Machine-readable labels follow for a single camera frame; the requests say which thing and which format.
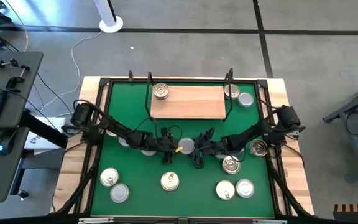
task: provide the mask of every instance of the wooden block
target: wooden block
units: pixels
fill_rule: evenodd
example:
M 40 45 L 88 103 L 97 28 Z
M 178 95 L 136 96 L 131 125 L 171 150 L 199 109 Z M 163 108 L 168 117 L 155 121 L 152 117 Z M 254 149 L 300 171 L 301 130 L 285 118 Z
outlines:
M 152 96 L 153 118 L 224 119 L 224 92 L 221 86 L 169 86 L 169 96 Z

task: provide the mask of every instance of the black metal frame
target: black metal frame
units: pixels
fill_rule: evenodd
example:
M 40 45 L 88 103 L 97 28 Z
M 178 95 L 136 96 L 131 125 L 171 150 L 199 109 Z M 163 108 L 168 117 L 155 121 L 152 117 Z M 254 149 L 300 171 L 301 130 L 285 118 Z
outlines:
M 104 87 L 107 85 L 108 86 L 108 92 L 107 92 L 107 96 L 106 96 L 106 102 L 104 105 L 104 111 L 108 111 L 109 105 L 110 105 L 110 101 L 111 101 L 111 97 L 112 97 L 112 88 L 114 86 L 114 83 L 116 82 L 134 82 L 134 83 L 144 83 L 147 82 L 147 80 L 149 79 L 149 77 L 147 78 L 130 78 L 129 79 L 125 79 L 125 78 L 101 78 L 100 82 L 99 82 L 99 89 L 98 89 L 98 94 L 97 94 L 97 98 L 96 98 L 96 106 L 100 106 L 101 104 L 101 98 L 103 95 L 103 90 Z M 164 83 L 222 83 L 221 79 L 181 79 L 181 78 L 177 78 L 177 79 L 169 79 L 169 78 L 158 78 L 158 80 L 160 82 L 164 82 Z M 267 85 L 267 81 L 266 80 L 233 80 L 233 83 L 248 83 L 248 84 L 254 84 L 255 87 L 255 95 L 256 97 L 260 98 L 260 88 L 263 89 L 263 93 L 265 96 L 265 100 L 266 103 L 268 105 L 271 105 L 271 101 L 270 101 L 270 95 L 269 95 L 269 87 Z M 258 107 L 258 114 L 259 114 L 259 118 L 262 119 L 264 118 L 263 115 L 263 110 L 262 110 L 262 103 L 261 102 L 257 102 L 257 107 Z M 268 107 L 268 116 L 272 114 L 272 110 L 271 108 Z M 96 118 L 97 118 L 98 114 L 95 113 L 93 116 L 93 123 L 96 123 Z M 96 154 L 95 154 L 95 158 L 94 158 L 94 164 L 96 165 L 97 169 L 95 169 L 95 174 L 93 175 L 93 178 L 91 179 L 91 184 L 90 184 L 90 188 L 89 188 L 89 194 L 88 194 L 88 199 L 86 202 L 86 207 L 84 210 L 84 214 L 86 215 L 90 215 L 91 213 L 91 207 L 93 204 L 93 197 L 94 197 L 94 188 L 96 185 L 96 179 L 97 176 L 96 174 L 98 173 L 98 168 L 99 168 L 99 162 L 100 162 L 100 155 L 101 155 L 101 151 L 103 148 L 103 144 L 97 145 L 97 149 L 96 149 Z M 89 161 L 90 161 L 90 155 L 91 155 L 91 148 L 87 147 L 86 148 L 86 156 L 84 158 L 84 164 L 83 164 L 83 170 L 81 171 L 81 177 L 80 179 L 83 180 L 84 176 L 87 173 L 88 170 L 88 166 L 89 166 Z M 270 152 L 268 152 L 267 157 L 266 158 L 266 162 L 268 163 L 268 161 L 271 161 L 272 157 L 270 155 Z M 281 154 L 278 153 L 278 151 L 276 151 L 276 158 L 277 158 L 277 167 L 278 167 L 278 173 L 280 175 L 280 177 L 282 178 L 283 182 L 285 183 L 285 175 L 284 175 L 284 170 L 283 170 L 283 165 L 282 165 L 282 160 L 281 160 Z M 276 191 L 276 187 L 275 187 L 275 181 L 274 178 L 272 176 L 272 173 L 268 170 L 268 179 L 269 179 L 269 186 L 270 186 L 270 193 L 272 194 L 272 205 L 273 205 L 273 211 L 275 216 L 277 215 L 281 215 L 281 210 L 278 204 L 278 197 L 277 197 L 277 191 Z M 81 204 L 81 199 L 82 199 L 82 195 L 77 199 L 76 201 L 76 207 L 74 212 L 75 213 L 79 213 L 80 211 L 80 204 Z M 288 203 L 288 200 L 285 198 L 285 211 L 287 215 L 291 214 L 291 206 Z M 127 218 L 127 217 L 114 217 L 114 221 L 116 222 L 129 222 L 129 221 L 133 221 L 133 222 L 141 222 L 141 221 L 145 221 L 145 218 Z M 154 222 L 158 222 L 161 221 L 161 218 L 146 218 L 147 221 L 153 220 Z M 222 221 L 226 221 L 227 219 L 225 218 L 192 218 L 192 220 L 194 220 L 195 222 L 217 222 L 220 223 Z M 235 218 L 235 219 L 230 219 L 230 221 L 244 221 L 247 220 L 246 218 Z
M 38 134 L 62 149 L 65 149 L 67 146 L 67 136 L 41 122 L 27 111 L 23 111 L 19 126 L 30 128 L 30 131 L 33 133 Z
M 28 111 L 23 111 L 21 119 L 19 121 L 19 126 L 28 127 L 30 131 L 32 131 L 33 133 L 45 138 L 46 140 L 50 141 L 51 143 L 54 143 L 55 145 L 61 147 L 62 149 L 65 149 L 67 146 L 67 136 L 60 133 L 56 129 L 53 129 L 49 125 L 41 122 L 35 116 L 32 116 Z M 31 168 L 23 167 L 25 155 L 26 152 L 24 151 L 16 167 L 16 172 L 12 181 L 9 195 L 17 195 L 19 193 L 20 190 L 19 188 L 22 183 L 24 171 L 26 169 L 31 169 Z

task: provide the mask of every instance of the white stand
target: white stand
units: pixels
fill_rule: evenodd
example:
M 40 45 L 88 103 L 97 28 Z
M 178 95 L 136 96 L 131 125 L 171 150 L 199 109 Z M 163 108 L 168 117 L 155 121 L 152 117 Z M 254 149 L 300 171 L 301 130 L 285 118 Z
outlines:
M 111 0 L 94 0 L 94 2 L 102 18 L 99 23 L 100 29 L 106 33 L 119 31 L 124 25 L 124 22 L 119 16 L 115 15 Z
M 122 26 L 124 25 L 124 21 L 122 21 L 121 17 L 116 16 L 117 22 L 112 26 L 107 26 L 103 20 L 100 21 L 99 27 L 105 33 L 114 33 L 121 30 Z

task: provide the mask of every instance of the computer mouse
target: computer mouse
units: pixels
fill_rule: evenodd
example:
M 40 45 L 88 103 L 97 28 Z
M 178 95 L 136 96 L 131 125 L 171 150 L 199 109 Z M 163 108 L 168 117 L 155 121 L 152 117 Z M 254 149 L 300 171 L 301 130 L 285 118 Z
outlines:
M 16 128 L 9 128 L 0 135 L 0 155 L 6 156 L 12 152 L 16 136 Z

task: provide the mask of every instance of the yellow object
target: yellow object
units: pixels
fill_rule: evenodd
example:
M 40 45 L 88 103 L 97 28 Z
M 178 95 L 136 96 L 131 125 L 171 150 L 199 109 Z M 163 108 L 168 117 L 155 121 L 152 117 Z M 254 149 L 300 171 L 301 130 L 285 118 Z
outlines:
M 182 149 L 183 149 L 183 147 L 182 147 L 182 146 L 180 146 L 179 148 L 177 148 L 177 149 L 175 150 L 175 153 L 180 152 Z

